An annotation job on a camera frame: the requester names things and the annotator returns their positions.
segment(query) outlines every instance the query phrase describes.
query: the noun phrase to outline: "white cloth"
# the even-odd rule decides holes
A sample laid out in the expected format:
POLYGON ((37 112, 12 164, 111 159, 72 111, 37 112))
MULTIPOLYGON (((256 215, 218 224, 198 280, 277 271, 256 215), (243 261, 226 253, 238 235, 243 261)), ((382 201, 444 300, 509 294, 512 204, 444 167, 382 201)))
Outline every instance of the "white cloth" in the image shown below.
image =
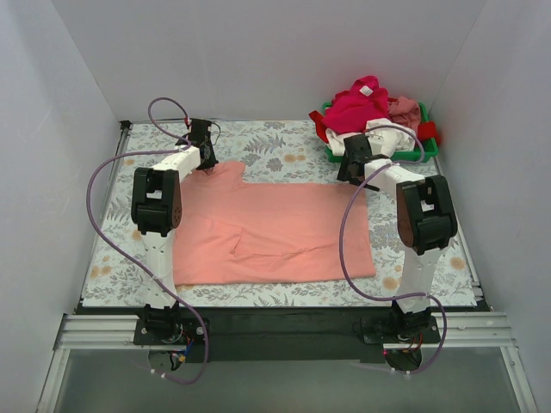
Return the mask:
MULTIPOLYGON (((383 125, 398 126, 410 131, 415 135, 415 131, 413 131, 409 127, 392 123, 386 118, 369 120, 366 124, 366 129, 370 129, 374 126, 383 125)), ((331 129, 326 129, 325 136, 329 141, 329 144, 327 145, 331 148, 333 155, 335 155, 336 157, 341 157, 342 155, 344 155, 344 140, 359 133, 362 133, 362 131, 357 133, 343 133, 337 135, 331 129)), ((393 129, 391 127, 374 130, 368 135, 368 141, 371 145, 371 151, 374 155, 379 155, 380 153, 382 153, 383 155, 391 157, 395 151, 413 151, 413 148, 415 148, 415 140, 411 136, 409 136, 405 132, 399 131, 398 129, 393 129)))

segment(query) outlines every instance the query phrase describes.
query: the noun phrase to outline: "red cloth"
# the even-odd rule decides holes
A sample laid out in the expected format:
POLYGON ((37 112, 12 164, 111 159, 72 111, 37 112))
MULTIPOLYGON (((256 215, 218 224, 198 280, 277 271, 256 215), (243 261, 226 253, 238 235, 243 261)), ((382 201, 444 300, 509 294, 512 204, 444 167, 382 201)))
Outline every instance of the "red cloth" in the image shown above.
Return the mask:
POLYGON ((436 137, 436 125, 434 122, 425 122, 417 128, 417 137, 421 142, 436 137))
POLYGON ((316 124, 316 135, 318 135, 321 140, 328 144, 329 140, 327 139, 327 134, 325 133, 325 129, 327 129, 327 127, 325 127, 322 122, 322 120, 324 119, 324 115, 322 115, 317 110, 314 110, 313 112, 310 112, 308 116, 310 116, 310 119, 313 120, 313 123, 316 124))
POLYGON ((335 95, 322 122, 337 134, 361 132, 368 120, 387 117, 387 100, 388 92, 379 87, 377 77, 362 77, 354 82, 350 90, 335 95), (370 89, 373 93, 366 96, 370 89))

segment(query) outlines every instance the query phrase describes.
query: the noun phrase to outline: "green plastic tray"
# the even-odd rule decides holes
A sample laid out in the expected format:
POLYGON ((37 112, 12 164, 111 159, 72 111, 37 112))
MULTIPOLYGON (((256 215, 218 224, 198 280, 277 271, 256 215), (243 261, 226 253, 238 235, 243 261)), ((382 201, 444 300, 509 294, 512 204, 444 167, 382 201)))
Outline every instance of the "green plastic tray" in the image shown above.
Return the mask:
MULTIPOLYGON (((325 114, 325 111, 331 107, 331 102, 326 102, 322 106, 321 110, 323 114, 325 114)), ((425 123, 429 121, 429 114, 427 113, 427 109, 424 106, 423 103, 419 103, 419 107, 421 108, 421 123, 425 123)), ((435 157, 438 155, 438 146, 436 145, 436 139, 430 138, 423 142, 424 147, 424 159, 423 162, 427 162, 432 157, 435 157)), ((329 162, 333 163, 340 163, 343 160, 343 157, 336 157, 333 155, 333 152, 331 152, 331 149, 329 149, 327 146, 325 147, 325 152, 327 153, 327 158, 329 159, 329 162)), ((402 152, 402 151, 396 151, 394 155, 392 156, 393 161, 417 161, 419 160, 419 157, 421 156, 421 150, 415 147, 413 151, 408 152, 402 152)))

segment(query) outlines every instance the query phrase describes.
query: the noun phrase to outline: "gray leaf pattern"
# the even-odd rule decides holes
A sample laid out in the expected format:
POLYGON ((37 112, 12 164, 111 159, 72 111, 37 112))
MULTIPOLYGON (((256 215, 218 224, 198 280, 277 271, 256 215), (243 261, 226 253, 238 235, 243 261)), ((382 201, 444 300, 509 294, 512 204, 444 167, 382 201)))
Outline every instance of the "gray leaf pattern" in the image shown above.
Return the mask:
POLYGON ((266 168, 268 168, 272 172, 277 172, 279 170, 282 170, 283 163, 279 160, 279 157, 273 157, 268 161, 268 163, 266 163, 266 168))
MULTIPOLYGON (((247 182, 336 183, 338 164, 329 163, 310 120, 219 121, 222 134, 214 148, 221 161, 246 165, 247 182)), ((165 124, 184 134, 183 124, 165 124)), ((127 151, 171 149, 173 139, 153 125, 133 125, 127 151)), ((163 156, 125 158, 105 212, 102 228, 126 252, 144 260, 145 251, 136 225, 130 219, 133 172, 152 166, 163 156)), ((423 175, 436 174, 430 161, 406 166, 423 175)), ((364 292, 389 296, 396 293, 404 263, 404 247, 396 230, 396 206, 385 194, 368 192, 369 235, 377 271, 373 278, 356 279, 364 292)), ((461 240, 455 237, 436 265, 432 293, 445 305, 474 305, 472 275, 461 240)), ((141 306, 146 274, 97 240, 83 290, 85 306, 141 306)), ((372 303, 354 293, 345 280, 311 283, 231 284, 179 286, 178 294, 191 305, 204 306, 358 306, 372 303)))
POLYGON ((267 153, 274 153, 274 149, 281 148, 284 145, 285 141, 277 134, 275 136, 256 136, 247 144, 245 150, 266 155, 267 153))

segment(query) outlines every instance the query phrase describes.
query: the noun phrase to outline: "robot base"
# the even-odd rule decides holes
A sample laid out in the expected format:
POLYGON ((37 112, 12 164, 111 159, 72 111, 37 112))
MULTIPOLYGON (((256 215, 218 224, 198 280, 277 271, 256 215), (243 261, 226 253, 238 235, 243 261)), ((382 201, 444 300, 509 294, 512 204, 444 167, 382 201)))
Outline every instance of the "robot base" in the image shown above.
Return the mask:
POLYGON ((423 335, 424 343, 438 343, 441 340, 436 319, 430 315, 430 308, 419 313, 404 314, 396 301, 390 312, 362 317, 362 337, 366 344, 388 344, 406 342, 423 335))

